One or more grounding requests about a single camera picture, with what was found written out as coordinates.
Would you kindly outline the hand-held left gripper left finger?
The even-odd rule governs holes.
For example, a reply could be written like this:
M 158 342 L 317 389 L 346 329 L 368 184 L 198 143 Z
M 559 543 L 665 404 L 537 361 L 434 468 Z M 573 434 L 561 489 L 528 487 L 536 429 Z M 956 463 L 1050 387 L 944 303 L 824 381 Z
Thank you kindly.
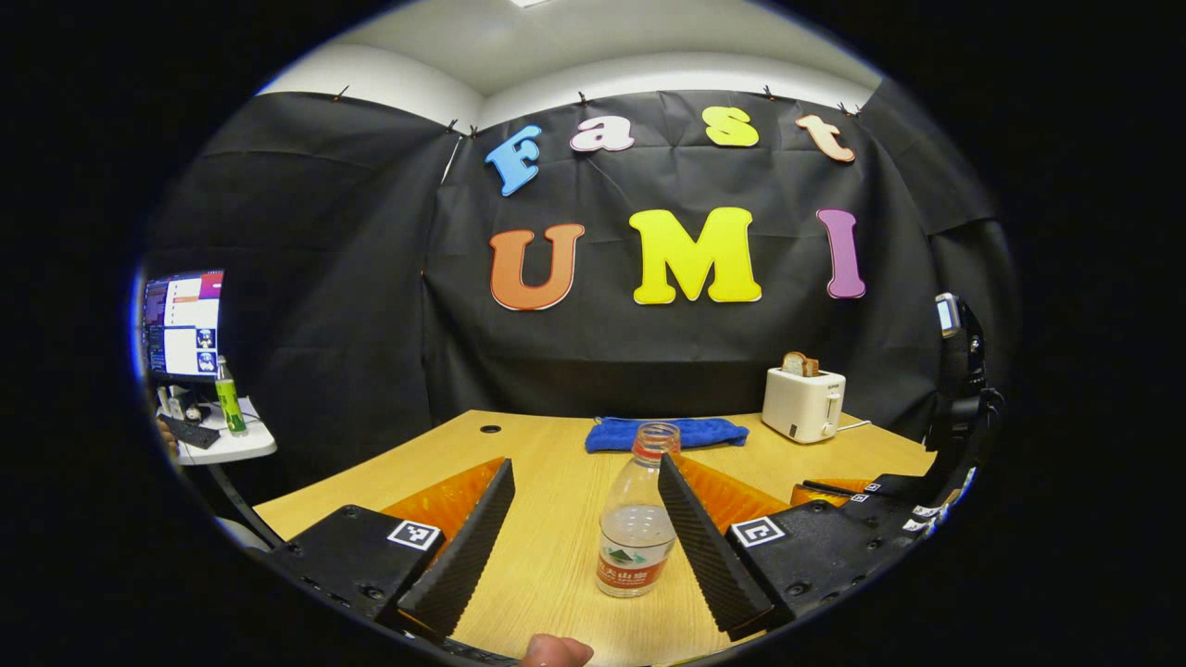
M 498 457 L 388 510 L 332 510 L 270 550 L 270 567 L 344 612 L 441 642 L 461 620 L 514 498 L 512 460 Z

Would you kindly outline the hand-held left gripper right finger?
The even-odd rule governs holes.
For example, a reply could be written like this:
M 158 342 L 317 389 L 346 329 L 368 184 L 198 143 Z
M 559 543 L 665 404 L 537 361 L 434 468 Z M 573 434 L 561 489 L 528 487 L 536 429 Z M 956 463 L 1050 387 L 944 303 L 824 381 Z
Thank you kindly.
M 907 553 L 900 498 L 812 498 L 720 531 L 670 455 L 658 491 L 709 612 L 733 641 L 839 606 Z

